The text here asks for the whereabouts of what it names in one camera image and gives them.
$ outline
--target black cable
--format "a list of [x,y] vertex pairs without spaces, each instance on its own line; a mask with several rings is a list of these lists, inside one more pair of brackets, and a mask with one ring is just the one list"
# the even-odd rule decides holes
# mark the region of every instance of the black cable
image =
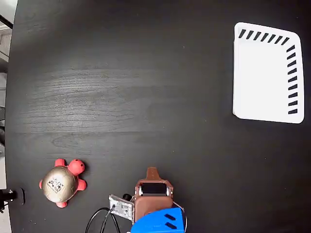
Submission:
[[92,221],[94,220],[95,216],[96,216],[99,212],[101,212],[101,211],[103,211],[103,210],[108,211],[108,214],[106,215],[106,217],[105,217],[105,219],[104,219],[104,221],[103,221],[101,231],[104,231],[105,226],[106,226],[107,217],[108,217],[108,215],[110,215],[110,216],[112,217],[112,220],[113,220],[114,224],[115,224],[117,233],[121,233],[116,217],[115,217],[112,213],[110,213],[110,209],[107,208],[107,207],[103,207],[103,208],[98,209],[98,210],[92,215],[92,217],[90,218],[90,220],[89,220],[88,223],[87,223],[85,233],[88,233],[88,229],[89,229],[89,227],[90,227]]

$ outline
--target white tray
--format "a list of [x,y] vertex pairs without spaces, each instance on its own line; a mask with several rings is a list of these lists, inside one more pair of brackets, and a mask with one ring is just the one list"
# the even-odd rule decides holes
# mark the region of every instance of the white tray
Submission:
[[242,119],[303,121],[304,79],[296,33],[235,25],[233,114]]

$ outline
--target wooden table surface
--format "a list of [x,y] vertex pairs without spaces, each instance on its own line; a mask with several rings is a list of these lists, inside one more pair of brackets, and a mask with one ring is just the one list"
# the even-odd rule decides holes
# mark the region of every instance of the wooden table surface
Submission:
[[[148,166],[174,185],[189,233],[310,232],[310,10],[303,1],[20,0],[6,170],[26,203],[9,206],[13,233],[84,232],[108,195],[133,193]],[[302,124],[232,114],[237,22],[300,36]],[[86,191],[65,209],[38,187],[56,158],[87,166]]]

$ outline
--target black stripe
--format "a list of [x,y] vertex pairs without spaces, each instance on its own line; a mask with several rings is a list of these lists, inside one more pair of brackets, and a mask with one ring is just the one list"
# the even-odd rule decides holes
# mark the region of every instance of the black stripe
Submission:
[[296,60],[294,60],[293,62],[289,63],[289,64],[287,65],[287,67],[291,67],[291,66],[293,66],[293,65],[296,65]]
[[248,39],[251,37],[251,35],[253,34],[253,32],[254,32],[254,31],[249,31],[249,33],[248,33],[248,35],[247,35],[247,37],[246,37],[246,40],[248,40]]
[[5,17],[0,15],[0,22],[4,23],[6,26],[8,26],[10,29],[13,29],[13,23],[8,21]]
[[293,90],[293,89],[296,89],[297,88],[297,84],[295,84],[295,85],[293,85],[293,86],[290,86],[289,88],[288,88],[288,90],[290,91],[290,90]]
[[294,106],[294,105],[297,105],[298,104],[298,101],[294,101],[294,102],[290,102],[289,104],[288,104],[288,106]]
[[296,56],[296,53],[294,52],[292,55],[289,55],[288,57],[287,57],[287,60],[288,59],[291,59],[291,58],[293,58],[293,57],[295,57]]
[[297,97],[298,96],[298,93],[295,92],[295,93],[292,93],[288,96],[288,98],[293,98],[293,97]]
[[171,224],[169,222],[165,223],[165,225],[168,226],[171,229],[174,229],[174,230],[177,229],[177,227],[175,225],[173,225],[173,224]]
[[242,38],[242,36],[244,35],[245,32],[246,32],[246,30],[245,30],[245,29],[242,29],[242,31],[241,31],[241,33],[240,33],[240,35],[239,35],[239,38]]
[[287,52],[292,51],[295,48],[295,45],[291,46],[288,50],[286,50]]
[[295,77],[293,77],[293,78],[291,78],[291,79],[288,79],[288,82],[290,83],[290,82],[296,81],[296,80],[297,80],[297,76],[295,76]]
[[298,110],[294,109],[294,110],[289,111],[288,114],[294,114],[294,113],[297,113],[297,112],[298,112]]
[[175,221],[176,218],[174,218],[172,215],[166,214],[165,217],[167,217],[168,219]]
[[283,37],[280,35],[280,36],[278,37],[278,39],[277,39],[274,43],[277,44],[282,38],[283,38]]
[[261,41],[261,42],[264,41],[265,38],[266,38],[268,35],[269,35],[268,33],[265,33],[260,41]]
[[289,40],[289,38],[286,37],[285,40],[283,41],[283,43],[282,43],[281,45],[284,45],[288,40]]
[[260,34],[261,34],[261,32],[257,32],[257,34],[254,37],[254,40],[257,40],[257,38],[259,37]]
[[297,68],[292,69],[291,71],[289,71],[287,74],[294,74],[295,72],[297,72]]
[[270,39],[268,40],[268,43],[270,43],[272,40],[273,40],[273,38],[275,37],[276,35],[272,35],[271,37],[270,37]]

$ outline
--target turtle toy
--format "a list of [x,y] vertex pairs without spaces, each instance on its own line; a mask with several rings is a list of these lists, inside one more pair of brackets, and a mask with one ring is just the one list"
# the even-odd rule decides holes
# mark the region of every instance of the turtle toy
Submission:
[[77,191],[86,189],[86,182],[78,177],[84,169],[85,165],[79,159],[72,160],[68,166],[64,159],[57,159],[55,167],[40,181],[39,187],[47,199],[64,208]]

